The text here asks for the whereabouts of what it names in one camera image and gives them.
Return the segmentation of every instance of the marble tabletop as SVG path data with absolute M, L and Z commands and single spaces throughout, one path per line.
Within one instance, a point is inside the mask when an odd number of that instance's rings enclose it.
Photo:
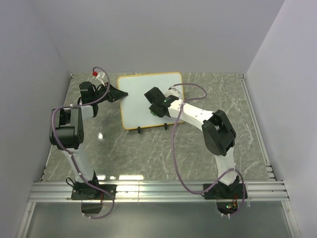
M 130 73 L 111 73 L 110 81 L 117 87 L 117 78 Z M 88 74 L 75 74 L 70 82 L 65 105 L 76 103 L 79 84 Z M 268 179 L 265 161 L 252 121 L 248 102 L 238 74 L 182 73 L 183 82 L 203 86 L 208 96 L 190 104 L 210 111 L 223 110 L 237 133 L 234 147 L 236 168 L 246 180 Z M 201 96 L 200 89 L 184 86 L 185 99 Z M 96 174 L 109 179 L 137 176 L 145 180 L 177 179 L 171 155 L 171 130 L 163 127 L 127 131 L 121 124 L 119 102 L 99 104 L 96 118 L 84 121 L 84 148 Z M 177 126 L 175 153 L 178 168 L 186 180 L 214 180 L 217 166 L 207 150 L 201 131 L 188 123 Z M 74 174 L 65 156 L 54 146 L 43 180 L 65 180 Z

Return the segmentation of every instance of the purple cable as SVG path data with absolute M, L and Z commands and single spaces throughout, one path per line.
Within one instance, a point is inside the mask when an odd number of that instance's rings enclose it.
M 174 126 L 173 126 L 173 130 L 172 130 L 172 156 L 173 156 L 173 164 L 174 164 L 174 167 L 175 167 L 175 171 L 176 171 L 178 180 L 180 181 L 180 183 L 183 185 L 183 187 L 184 187 L 188 192 L 190 192 L 190 193 L 192 193 L 192 194 L 203 194 L 203 193 L 209 191 L 213 186 L 215 186 L 215 185 L 219 182 L 219 180 L 220 180 L 223 176 L 225 176 L 228 172 L 230 172 L 230 171 L 236 171 L 236 172 L 239 174 L 239 176 L 240 176 L 240 178 L 241 178 L 241 181 L 242 181 L 243 197 L 242 197 L 241 204 L 240 204 L 240 206 L 238 207 L 238 210 L 237 210 L 235 213 L 231 214 L 231 216 L 233 216 L 233 215 L 237 214 L 238 211 L 240 210 L 240 207 L 243 206 L 243 204 L 244 204 L 244 198 L 245 198 L 245 194 L 246 194 L 246 189 L 245 189 L 244 180 L 243 180 L 242 174 L 241 174 L 238 170 L 236 170 L 236 169 L 228 169 L 228 170 L 225 171 L 222 175 L 220 175 L 220 176 L 213 182 L 212 185 L 210 185 L 208 188 L 206 188 L 206 189 L 203 190 L 203 191 L 193 191 L 193 190 L 191 190 L 189 187 L 186 186 L 186 184 L 184 183 L 183 179 L 182 179 L 181 176 L 180 176 L 180 173 L 179 173 L 179 170 L 178 170 L 178 167 L 177 167 L 177 162 L 176 162 L 175 145 L 174 145 L 175 130 L 176 130 L 177 123 L 178 123 L 178 121 L 179 121 L 179 119 L 180 119 L 180 116 L 182 115 L 182 112 L 183 112 L 183 108 L 184 108 L 184 104 L 185 104 L 185 103 L 187 103 L 187 102 L 189 102 L 189 101 L 192 101 L 192 100 L 204 99 L 204 98 L 207 97 L 207 91 L 206 91 L 203 87 L 201 87 L 200 85 L 198 85 L 198 84 L 195 84 L 195 83 L 177 83 L 177 84 L 174 84 L 173 86 L 175 87 L 175 86 L 180 86 L 180 85 L 192 85 L 192 86 L 199 87 L 200 89 L 203 90 L 203 92 L 205 93 L 205 95 L 202 96 L 202 97 L 199 97 L 199 98 L 190 98 L 190 99 L 184 100 L 183 103 L 180 105 L 179 114 L 178 114 L 178 116 L 177 116 L 177 118 L 176 118 L 176 121 L 175 121 L 175 123 L 174 123 Z
M 105 73 L 105 75 L 107 76 L 107 79 L 108 79 L 108 87 L 107 87 L 107 90 L 106 90 L 105 94 L 103 94 L 102 97 L 100 97 L 99 99 L 97 99 L 97 100 L 95 100 L 95 101 L 93 101 L 93 102 L 86 103 L 86 104 L 83 104 L 83 105 L 76 105 L 76 106 L 73 106 L 73 108 L 78 108 L 78 107 L 81 107 L 81 106 L 89 106 L 89 105 L 92 105 L 92 104 L 94 104 L 94 103 L 97 103 L 97 102 L 99 102 L 100 100 L 102 100 L 102 99 L 106 96 L 106 94 L 109 92 L 109 89 L 110 89 L 110 78 L 109 78 L 109 75 L 108 75 L 107 72 L 106 72 L 103 68 L 101 68 L 101 67 L 94 67 L 94 68 L 93 68 L 93 71 L 95 71 L 95 69 L 99 69 L 99 70 L 103 71 L 103 72 Z M 71 160 L 72 160 L 72 162 L 73 162 L 73 164 L 74 164 L 74 166 L 75 166 L 75 168 L 76 168 L 76 171 L 77 171 L 79 177 L 85 182 L 85 184 L 87 184 L 88 186 L 90 186 L 90 187 L 92 187 L 92 188 L 94 188 L 94 189 L 96 189 L 96 190 L 99 190 L 99 191 L 105 193 L 106 195 L 108 195 L 108 196 L 112 199 L 112 206 L 111 206 L 110 210 L 109 210 L 106 214 L 104 214 L 104 215 L 102 215 L 102 216 L 99 216 L 99 217 L 92 217 L 92 216 L 88 216 L 87 214 L 85 214 L 85 216 L 88 217 L 89 219 L 100 219 L 100 218 L 103 218 L 103 217 L 109 215 L 109 214 L 111 213 L 111 211 L 113 210 L 113 208 L 114 208 L 114 197 L 113 197 L 109 192 L 107 192 L 107 191 L 105 191 L 105 190 L 103 190 L 103 189 L 101 189 L 101 188 L 99 188 L 99 187 L 96 187 L 96 186 L 94 186 L 94 185 L 88 183 L 88 181 L 85 179 L 85 177 L 82 176 L 82 173 L 81 173 L 81 171 L 80 171 L 80 169 L 79 169 L 79 167 L 78 167 L 78 165 L 77 165 L 77 163 L 76 163 L 76 160 L 75 160 L 75 158 L 74 158 L 73 153 L 70 152 L 69 150 L 67 150 L 67 149 L 63 146 L 63 144 L 61 143 L 60 139 L 56 136 L 55 116 L 56 116 L 56 113 L 57 113 L 59 110 L 65 109 L 65 108 L 70 108 L 70 106 L 59 107 L 59 108 L 56 108 L 56 109 L 53 111 L 53 114 L 52 114 L 53 136 L 54 136 L 56 142 L 58 143 L 58 145 L 62 148 L 62 150 L 66 151 L 66 152 L 71 156 Z

